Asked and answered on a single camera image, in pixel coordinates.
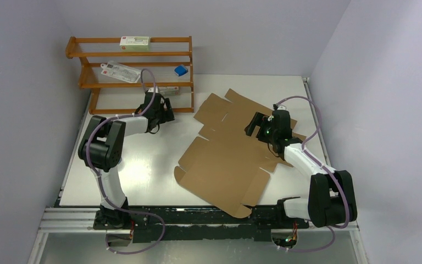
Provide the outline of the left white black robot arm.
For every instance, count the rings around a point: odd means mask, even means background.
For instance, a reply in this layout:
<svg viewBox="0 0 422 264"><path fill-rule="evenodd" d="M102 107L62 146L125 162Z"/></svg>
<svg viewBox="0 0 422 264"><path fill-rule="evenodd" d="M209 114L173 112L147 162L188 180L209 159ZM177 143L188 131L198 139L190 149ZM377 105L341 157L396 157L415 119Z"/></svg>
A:
<svg viewBox="0 0 422 264"><path fill-rule="evenodd" d="M154 92L146 92L144 103L133 114L91 117L77 152L79 159L95 176L102 199L94 229L121 229L132 223L118 168L125 137L155 134L161 124L174 119L170 100Z"/></svg>

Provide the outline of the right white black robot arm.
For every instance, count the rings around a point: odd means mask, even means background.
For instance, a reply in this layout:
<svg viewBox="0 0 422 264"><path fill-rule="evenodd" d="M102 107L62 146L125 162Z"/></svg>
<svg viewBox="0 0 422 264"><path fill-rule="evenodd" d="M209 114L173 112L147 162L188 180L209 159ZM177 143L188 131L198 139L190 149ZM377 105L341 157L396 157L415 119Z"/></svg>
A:
<svg viewBox="0 0 422 264"><path fill-rule="evenodd" d="M259 141L309 179L307 193L282 200L283 208L274 214L276 224L287 228L300 218L316 227L345 227L358 216L351 174L316 158L303 141L294 136L290 120L289 111L283 109L274 110L271 115L256 112L245 128L248 136L253 136L258 129L255 137Z"/></svg>

